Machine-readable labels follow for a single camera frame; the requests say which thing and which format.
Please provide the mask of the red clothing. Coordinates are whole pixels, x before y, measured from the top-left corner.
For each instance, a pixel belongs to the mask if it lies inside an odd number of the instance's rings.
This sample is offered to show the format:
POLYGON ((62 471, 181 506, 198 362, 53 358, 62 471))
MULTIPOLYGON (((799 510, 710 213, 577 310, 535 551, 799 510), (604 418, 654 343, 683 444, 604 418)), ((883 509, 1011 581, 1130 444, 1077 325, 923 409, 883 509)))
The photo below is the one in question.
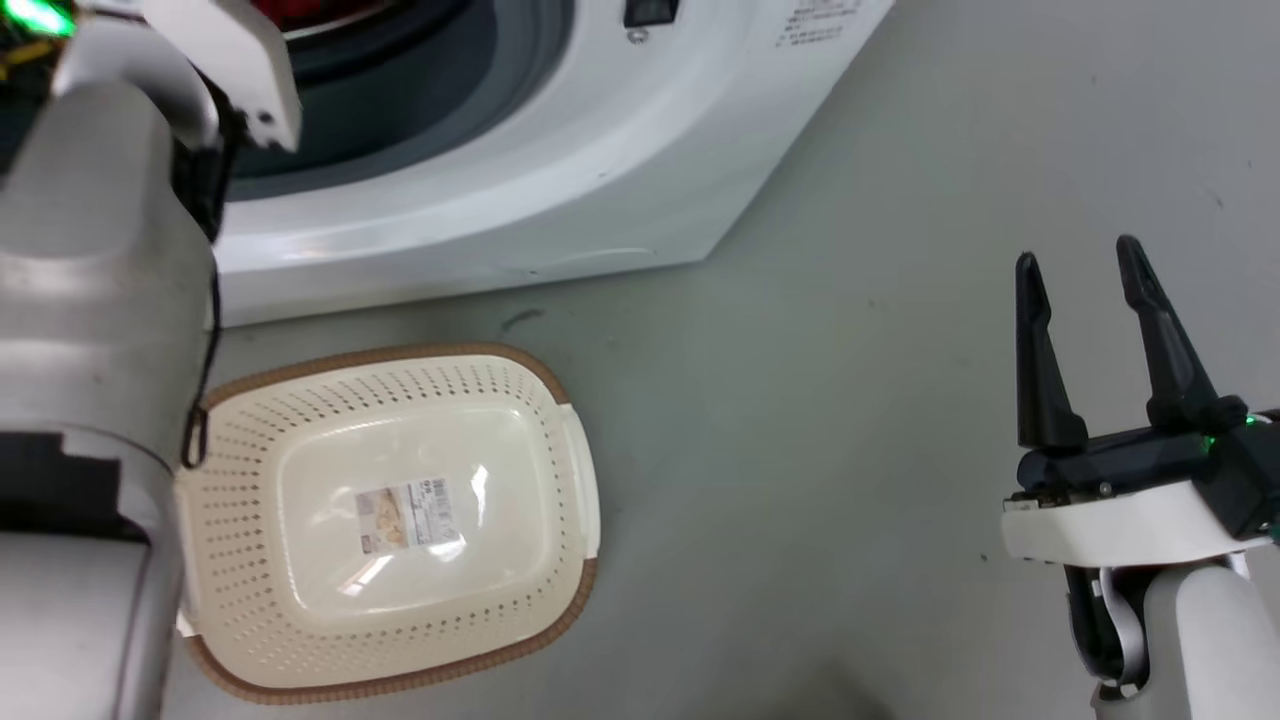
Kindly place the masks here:
POLYGON ((248 0, 285 37, 302 37, 376 15, 396 0, 248 0))

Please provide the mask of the cream laundry basket brown rim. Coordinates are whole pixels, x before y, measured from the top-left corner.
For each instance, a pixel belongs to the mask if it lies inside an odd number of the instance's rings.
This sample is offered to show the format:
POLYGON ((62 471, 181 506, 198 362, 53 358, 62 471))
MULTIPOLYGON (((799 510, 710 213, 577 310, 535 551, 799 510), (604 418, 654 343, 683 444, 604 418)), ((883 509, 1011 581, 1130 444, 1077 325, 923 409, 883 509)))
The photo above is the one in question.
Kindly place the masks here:
POLYGON ((357 700, 480 673, 554 642, 596 577, 584 425, 507 345, 300 363, 210 391, 207 454, 175 482, 177 615, 193 661, 260 705, 357 700), (466 546, 365 555, 357 493, 443 477, 466 546))

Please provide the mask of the printed paper label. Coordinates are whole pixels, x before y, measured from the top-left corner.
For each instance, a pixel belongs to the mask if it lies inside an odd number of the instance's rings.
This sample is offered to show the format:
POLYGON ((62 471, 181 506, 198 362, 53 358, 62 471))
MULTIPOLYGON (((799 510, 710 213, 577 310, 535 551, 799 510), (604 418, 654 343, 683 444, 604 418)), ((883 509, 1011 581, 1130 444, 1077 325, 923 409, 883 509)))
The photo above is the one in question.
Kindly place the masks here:
POLYGON ((355 496, 360 548, 365 555, 425 547, 442 555, 466 546, 443 477, 411 480, 355 496))

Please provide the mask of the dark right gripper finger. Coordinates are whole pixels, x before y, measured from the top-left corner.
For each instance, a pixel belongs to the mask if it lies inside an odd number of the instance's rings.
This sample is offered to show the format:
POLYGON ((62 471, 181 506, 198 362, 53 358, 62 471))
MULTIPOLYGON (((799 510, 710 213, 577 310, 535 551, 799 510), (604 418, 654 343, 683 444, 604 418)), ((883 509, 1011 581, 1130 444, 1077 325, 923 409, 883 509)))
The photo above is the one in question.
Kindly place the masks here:
POLYGON ((1052 307, 1036 255, 1023 252, 1014 274, 1018 443, 1030 450, 1080 448, 1089 433, 1065 389, 1050 334, 1052 307))
POLYGON ((1220 395, 1190 342, 1140 243, 1116 241, 1126 305, 1137 314, 1146 352, 1151 397, 1146 413, 1153 428, 1222 434, 1248 423, 1244 401, 1220 395))

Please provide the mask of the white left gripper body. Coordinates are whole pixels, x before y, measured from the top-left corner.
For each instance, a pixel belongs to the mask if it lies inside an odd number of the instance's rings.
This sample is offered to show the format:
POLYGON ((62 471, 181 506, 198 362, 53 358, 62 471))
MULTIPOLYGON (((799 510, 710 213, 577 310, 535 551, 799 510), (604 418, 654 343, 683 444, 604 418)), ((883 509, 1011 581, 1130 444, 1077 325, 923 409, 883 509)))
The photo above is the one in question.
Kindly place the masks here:
POLYGON ((143 19, 247 117, 257 146, 298 149, 302 106, 287 44, 250 0, 143 0, 143 19))

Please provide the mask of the grey washing machine door seal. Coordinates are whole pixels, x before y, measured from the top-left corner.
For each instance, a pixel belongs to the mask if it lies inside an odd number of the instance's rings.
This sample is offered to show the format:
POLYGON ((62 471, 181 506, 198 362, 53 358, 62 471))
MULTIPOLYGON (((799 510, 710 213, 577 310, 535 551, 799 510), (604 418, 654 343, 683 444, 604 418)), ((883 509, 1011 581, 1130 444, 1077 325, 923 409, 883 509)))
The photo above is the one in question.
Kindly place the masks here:
POLYGON ((577 0, 396 0, 355 23, 285 37, 300 146, 244 150, 230 197, 369 181, 479 138, 556 73, 576 15, 577 0))

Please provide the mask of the white washing machine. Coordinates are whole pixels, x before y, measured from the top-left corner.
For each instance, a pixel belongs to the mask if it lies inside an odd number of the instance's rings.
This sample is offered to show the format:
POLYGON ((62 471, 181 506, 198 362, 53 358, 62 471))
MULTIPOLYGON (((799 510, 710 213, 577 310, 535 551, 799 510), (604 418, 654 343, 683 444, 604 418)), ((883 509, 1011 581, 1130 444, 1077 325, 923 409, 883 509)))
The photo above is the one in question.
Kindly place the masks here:
POLYGON ((640 272, 709 256, 897 0, 681 0, 623 27, 577 0, 513 115, 385 176, 236 201, 229 327, 640 272))

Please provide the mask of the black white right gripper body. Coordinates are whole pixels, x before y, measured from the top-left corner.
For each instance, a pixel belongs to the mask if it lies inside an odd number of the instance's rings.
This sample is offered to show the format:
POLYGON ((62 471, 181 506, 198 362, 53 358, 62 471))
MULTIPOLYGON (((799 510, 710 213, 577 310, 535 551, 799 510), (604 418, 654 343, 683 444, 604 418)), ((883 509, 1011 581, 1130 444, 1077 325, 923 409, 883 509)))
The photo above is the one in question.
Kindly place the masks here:
POLYGON ((1280 538, 1280 410, 1210 432, 1092 438, 1062 401, 1021 401, 1019 491, 1000 527, 1016 559, 1074 568, 1176 565, 1280 538))

